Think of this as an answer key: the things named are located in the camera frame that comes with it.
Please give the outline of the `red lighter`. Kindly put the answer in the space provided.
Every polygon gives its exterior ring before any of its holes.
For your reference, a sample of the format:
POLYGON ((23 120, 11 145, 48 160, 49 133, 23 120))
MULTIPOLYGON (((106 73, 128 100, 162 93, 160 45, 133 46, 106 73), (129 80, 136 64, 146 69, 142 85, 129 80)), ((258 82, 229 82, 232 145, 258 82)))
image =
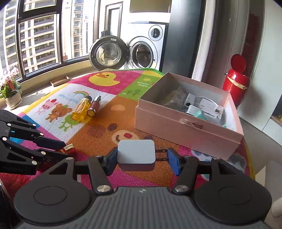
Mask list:
POLYGON ((76 150, 73 144, 66 145, 59 150, 64 156, 74 157, 76 155, 76 150))

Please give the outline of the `teal handheld fan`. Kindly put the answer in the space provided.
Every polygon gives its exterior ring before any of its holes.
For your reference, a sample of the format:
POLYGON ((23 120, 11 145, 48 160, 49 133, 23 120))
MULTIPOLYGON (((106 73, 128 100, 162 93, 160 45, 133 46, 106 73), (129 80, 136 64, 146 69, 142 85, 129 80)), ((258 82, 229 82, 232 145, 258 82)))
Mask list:
POLYGON ((220 125, 222 127, 225 127, 226 128, 226 124, 220 124, 220 119, 215 116, 212 116, 206 112, 203 112, 203 111, 198 111, 196 114, 194 114, 194 117, 196 118, 199 118, 199 119, 202 119, 202 120, 205 120, 205 121, 208 121, 208 122, 211 122, 211 123, 214 123, 214 124, 217 124, 217 125, 220 125))

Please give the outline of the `white cable retail box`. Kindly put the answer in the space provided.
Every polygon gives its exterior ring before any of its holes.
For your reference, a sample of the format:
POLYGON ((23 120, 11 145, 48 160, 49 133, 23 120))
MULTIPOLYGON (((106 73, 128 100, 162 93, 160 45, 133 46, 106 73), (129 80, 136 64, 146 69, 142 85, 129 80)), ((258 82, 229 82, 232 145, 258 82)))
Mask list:
POLYGON ((223 107, 205 98, 200 101, 198 107, 201 108, 210 117, 219 119, 222 117, 224 110, 223 107))

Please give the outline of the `white ethernet adapter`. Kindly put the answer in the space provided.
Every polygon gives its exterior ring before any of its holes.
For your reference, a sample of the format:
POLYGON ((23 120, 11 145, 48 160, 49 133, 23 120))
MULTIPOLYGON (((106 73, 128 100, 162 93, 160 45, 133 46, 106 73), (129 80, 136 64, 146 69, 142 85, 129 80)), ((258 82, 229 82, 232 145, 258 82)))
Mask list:
POLYGON ((189 106, 196 106, 198 107, 198 102, 196 101, 197 96, 193 95, 193 94, 188 94, 185 102, 184 102, 184 106, 185 107, 189 107, 189 106))

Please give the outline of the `potted flower plant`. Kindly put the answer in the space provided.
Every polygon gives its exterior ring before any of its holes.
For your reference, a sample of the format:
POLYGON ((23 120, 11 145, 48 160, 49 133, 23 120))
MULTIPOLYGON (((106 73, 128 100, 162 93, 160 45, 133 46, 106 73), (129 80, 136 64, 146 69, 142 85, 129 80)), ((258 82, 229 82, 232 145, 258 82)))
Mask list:
POLYGON ((22 102, 22 85, 16 80, 20 73, 16 66, 5 69, 1 73, 1 99, 4 99, 10 110, 15 109, 22 102))

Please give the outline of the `colourful cartoon play mat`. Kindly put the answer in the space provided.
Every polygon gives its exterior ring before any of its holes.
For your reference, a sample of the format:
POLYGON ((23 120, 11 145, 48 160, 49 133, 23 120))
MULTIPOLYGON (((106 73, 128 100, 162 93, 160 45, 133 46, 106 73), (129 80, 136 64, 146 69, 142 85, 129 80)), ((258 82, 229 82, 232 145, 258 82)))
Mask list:
MULTIPOLYGON (((210 161, 211 156, 194 151, 190 148, 155 137, 139 131, 135 126, 135 108, 138 99, 161 77, 162 73, 153 70, 116 71, 113 72, 119 85, 103 87, 91 83, 89 78, 102 73, 91 73, 63 84, 49 94, 41 97, 25 109, 12 111, 26 121, 36 124, 36 129, 46 137, 73 144, 70 154, 77 161, 88 157, 106 155, 120 140, 150 139, 156 149, 172 147, 180 155, 196 156, 201 161, 210 161), (102 101, 99 112, 94 117, 88 115, 82 122, 71 119, 71 111, 82 98, 100 95, 102 101)), ((242 139, 239 147, 227 160, 251 178, 255 178, 250 161, 247 144, 242 139)), ((1 184, 10 199, 20 187, 31 181, 36 175, 16 175, 1 173, 1 184)), ((155 169, 150 172, 123 172, 117 166, 109 177, 114 188, 118 186, 167 186, 173 187, 176 182, 166 162, 156 162, 155 169)))

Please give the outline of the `pink cardboard box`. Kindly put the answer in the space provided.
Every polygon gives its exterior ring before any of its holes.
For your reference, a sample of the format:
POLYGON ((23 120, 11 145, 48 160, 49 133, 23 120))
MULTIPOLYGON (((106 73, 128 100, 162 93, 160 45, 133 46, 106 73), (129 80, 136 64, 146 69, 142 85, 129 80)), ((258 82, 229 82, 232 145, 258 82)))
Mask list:
POLYGON ((227 160, 239 147, 244 133, 229 92, 174 73, 166 73, 139 99, 135 128, 153 136, 227 160), (223 107, 218 124, 161 105, 179 87, 207 97, 223 107))

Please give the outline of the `brown lipstick tube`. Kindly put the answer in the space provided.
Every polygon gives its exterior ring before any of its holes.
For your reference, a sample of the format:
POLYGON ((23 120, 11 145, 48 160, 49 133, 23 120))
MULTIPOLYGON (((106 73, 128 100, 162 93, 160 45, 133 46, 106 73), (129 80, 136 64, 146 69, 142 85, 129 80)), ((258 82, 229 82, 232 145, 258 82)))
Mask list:
POLYGON ((97 114, 97 112, 99 111, 99 107, 100 107, 101 100, 102 100, 102 98, 101 98, 100 95, 99 95, 99 96, 96 96, 96 97, 93 99, 93 101, 92 101, 92 103, 91 103, 89 109, 87 110, 87 115, 88 115, 88 116, 94 117, 94 116, 97 114))

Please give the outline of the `amber perfume bottle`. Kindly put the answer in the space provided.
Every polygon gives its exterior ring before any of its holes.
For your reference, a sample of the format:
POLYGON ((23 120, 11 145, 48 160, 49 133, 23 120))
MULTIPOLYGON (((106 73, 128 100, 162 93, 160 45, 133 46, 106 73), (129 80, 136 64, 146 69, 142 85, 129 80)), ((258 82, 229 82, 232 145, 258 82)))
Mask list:
POLYGON ((76 108, 73 110, 71 114, 71 119, 77 122, 82 122, 87 115, 87 111, 91 106, 91 103, 92 103, 92 97, 87 95, 78 103, 76 108))

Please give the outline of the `small cardboard tray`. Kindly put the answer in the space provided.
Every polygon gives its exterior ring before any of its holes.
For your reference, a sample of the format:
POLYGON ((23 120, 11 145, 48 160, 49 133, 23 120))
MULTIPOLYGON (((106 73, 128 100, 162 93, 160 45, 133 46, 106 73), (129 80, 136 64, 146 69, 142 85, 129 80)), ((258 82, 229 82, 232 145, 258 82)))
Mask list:
POLYGON ((50 83, 53 87, 57 87, 57 86, 60 86, 64 83, 67 83, 69 81, 70 81, 70 78, 68 76, 62 75, 60 77, 57 77, 57 78, 51 80, 50 83))

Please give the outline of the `red lidded trash bin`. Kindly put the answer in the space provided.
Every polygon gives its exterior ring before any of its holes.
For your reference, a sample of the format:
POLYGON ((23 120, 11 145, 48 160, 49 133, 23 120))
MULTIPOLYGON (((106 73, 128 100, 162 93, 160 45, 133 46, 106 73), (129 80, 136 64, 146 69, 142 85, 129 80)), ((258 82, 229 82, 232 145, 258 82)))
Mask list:
POLYGON ((225 73, 226 78, 222 89, 231 94, 235 107, 238 107, 250 85, 250 78, 243 74, 246 69, 246 60, 242 55, 233 55, 230 64, 231 69, 225 73))

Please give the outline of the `white washing machine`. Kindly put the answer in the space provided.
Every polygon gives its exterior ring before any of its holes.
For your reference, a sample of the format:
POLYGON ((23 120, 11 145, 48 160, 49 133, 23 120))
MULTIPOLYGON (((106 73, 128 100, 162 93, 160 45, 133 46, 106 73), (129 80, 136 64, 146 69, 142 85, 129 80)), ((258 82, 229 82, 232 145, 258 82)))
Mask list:
POLYGON ((105 35, 89 51, 94 68, 126 70, 152 68, 161 71, 168 23, 138 21, 128 23, 121 37, 105 35))

